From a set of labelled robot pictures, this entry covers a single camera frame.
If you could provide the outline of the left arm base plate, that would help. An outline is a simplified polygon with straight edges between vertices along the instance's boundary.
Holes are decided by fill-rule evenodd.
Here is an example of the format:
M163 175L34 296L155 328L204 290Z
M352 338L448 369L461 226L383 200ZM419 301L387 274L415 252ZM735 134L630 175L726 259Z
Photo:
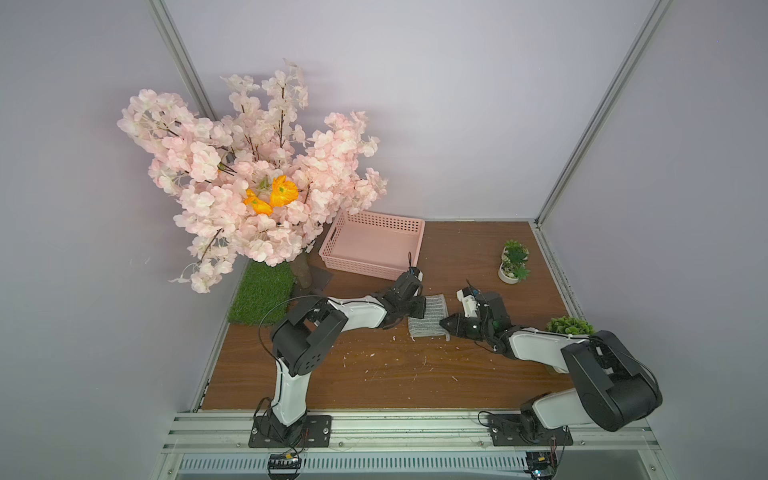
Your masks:
M326 448L330 443L333 417L305 414L291 425L281 423L273 414L256 415L248 440L250 448Z

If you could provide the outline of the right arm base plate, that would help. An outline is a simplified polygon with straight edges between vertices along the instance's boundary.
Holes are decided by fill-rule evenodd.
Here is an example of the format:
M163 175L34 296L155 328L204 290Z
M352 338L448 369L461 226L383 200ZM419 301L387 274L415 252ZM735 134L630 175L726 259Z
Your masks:
M571 446L573 437L565 427L546 429L525 413L480 412L479 422L489 431L494 446L536 447Z

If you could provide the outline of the green plant near right arm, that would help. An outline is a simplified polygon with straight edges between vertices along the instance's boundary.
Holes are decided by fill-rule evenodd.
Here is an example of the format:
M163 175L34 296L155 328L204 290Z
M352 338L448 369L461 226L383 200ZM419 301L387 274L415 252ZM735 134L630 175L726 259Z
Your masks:
M594 326L588 321L582 318L568 316L552 318L546 326L546 331L549 333L573 336L590 336L596 333Z

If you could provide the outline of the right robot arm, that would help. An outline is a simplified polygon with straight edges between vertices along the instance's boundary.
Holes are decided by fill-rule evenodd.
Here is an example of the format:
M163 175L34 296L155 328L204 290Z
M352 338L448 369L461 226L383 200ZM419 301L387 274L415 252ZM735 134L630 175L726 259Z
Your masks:
M528 441L589 423L615 432L662 405L655 376L614 333L556 333L515 325L495 292L466 287L457 298L463 311L439 321L450 335L484 343L512 360L549 366L572 381L572 389L544 394L521 408L518 424Z

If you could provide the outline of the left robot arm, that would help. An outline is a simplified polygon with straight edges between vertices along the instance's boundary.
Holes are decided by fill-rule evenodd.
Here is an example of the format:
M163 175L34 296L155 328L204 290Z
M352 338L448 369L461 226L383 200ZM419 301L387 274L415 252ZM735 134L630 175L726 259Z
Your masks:
M290 428L307 413L312 372L342 333L359 329L388 330L403 319L424 313L423 273L408 268L386 290L358 299L305 295L296 299L270 333L277 382L271 403L274 423Z

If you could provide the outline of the grey striped dishcloth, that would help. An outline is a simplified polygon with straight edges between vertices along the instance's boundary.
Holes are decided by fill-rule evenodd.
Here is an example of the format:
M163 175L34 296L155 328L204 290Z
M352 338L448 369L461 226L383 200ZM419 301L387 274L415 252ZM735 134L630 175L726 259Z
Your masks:
M440 321L449 316L445 296L432 295L425 298L425 312L422 318L410 317L408 319L408 331L412 339L443 337L450 340L450 333L440 324Z

